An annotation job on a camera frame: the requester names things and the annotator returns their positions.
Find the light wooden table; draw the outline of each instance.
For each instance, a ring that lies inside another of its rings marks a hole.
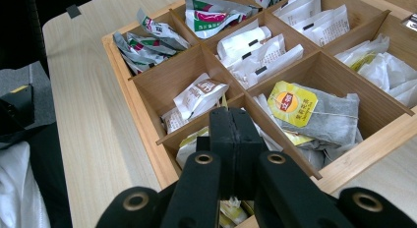
[[[176,1],[93,0],[79,7],[80,16],[63,14],[43,27],[74,227],[95,226],[125,189],[160,190],[101,38],[134,21],[140,7],[151,14]],[[346,186],[372,186],[417,219],[416,143],[414,138]]]

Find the red logo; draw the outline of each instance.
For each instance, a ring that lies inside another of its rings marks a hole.
[[[287,92],[285,96],[282,98],[281,106],[279,106],[279,109],[286,112],[288,110],[288,107],[292,103],[294,95],[292,93]]]

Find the white cloth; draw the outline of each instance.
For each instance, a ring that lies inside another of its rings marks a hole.
[[[50,227],[31,171],[27,142],[0,150],[0,228],[3,227]]]

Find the tea bag label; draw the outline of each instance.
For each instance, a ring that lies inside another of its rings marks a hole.
[[[308,124],[317,102],[314,93],[279,82],[268,98],[268,107],[275,118],[301,128]]]

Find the tea bag string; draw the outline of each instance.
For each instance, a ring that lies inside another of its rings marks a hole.
[[[274,102],[281,106],[282,103],[278,102],[278,100],[274,99]],[[317,114],[323,114],[323,115],[331,115],[331,116],[339,116],[339,117],[349,117],[349,118],[354,118],[354,119],[359,119],[356,116],[350,116],[350,115],[346,115],[346,114],[338,114],[338,113],[324,113],[324,112],[315,112],[315,111],[309,111],[310,113],[317,113]]]

